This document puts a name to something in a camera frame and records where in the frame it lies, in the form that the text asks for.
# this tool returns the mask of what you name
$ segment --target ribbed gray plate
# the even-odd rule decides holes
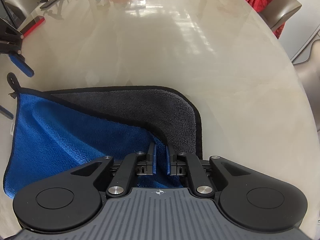
[[[239,228],[221,215],[213,201],[193,197],[186,188],[133,188],[109,199],[88,224],[63,234],[22,230],[16,240],[306,240],[294,228],[260,234]]]

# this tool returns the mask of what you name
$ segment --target crosshair marking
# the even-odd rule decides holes
[[[161,195],[163,193],[165,193],[163,190],[157,190],[157,191],[153,191],[152,193],[157,193],[158,195]]]

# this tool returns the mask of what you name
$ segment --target marble tabletop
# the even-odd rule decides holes
[[[183,93],[202,119],[204,159],[221,155],[304,192],[301,229],[314,237],[320,148],[305,92],[284,49],[245,0],[60,0],[30,17],[45,22],[24,41],[28,78],[0,55],[0,104],[16,111],[6,82],[41,91],[158,85]],[[3,174],[12,121],[0,116]],[[0,191],[0,234],[19,229]]]

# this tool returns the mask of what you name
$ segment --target metal pivot screw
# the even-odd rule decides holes
[[[108,192],[109,192],[110,194],[117,195],[117,194],[121,194],[122,192],[124,192],[124,189],[123,189],[123,187],[113,186],[113,187],[110,187],[110,188],[108,189]]]
[[[212,192],[212,188],[209,186],[200,186],[197,188],[197,192],[200,194],[209,194]]]

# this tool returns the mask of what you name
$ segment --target towel label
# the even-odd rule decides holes
[[[13,136],[13,132],[14,132],[14,122],[11,123],[11,129],[10,129],[10,134]]]

